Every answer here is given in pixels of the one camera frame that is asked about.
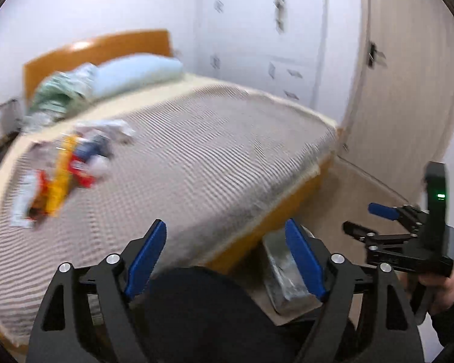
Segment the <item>person's right hand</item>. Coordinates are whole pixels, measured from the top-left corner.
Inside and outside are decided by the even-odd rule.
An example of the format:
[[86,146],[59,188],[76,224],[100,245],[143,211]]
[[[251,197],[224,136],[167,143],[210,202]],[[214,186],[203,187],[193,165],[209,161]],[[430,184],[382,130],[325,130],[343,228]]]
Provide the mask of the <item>person's right hand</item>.
[[432,292],[433,297],[427,310],[431,316],[448,310],[454,305],[454,270],[450,277],[437,274],[420,274],[414,279],[412,274],[399,273],[399,279],[408,295],[412,294],[413,285],[416,283],[415,279]]

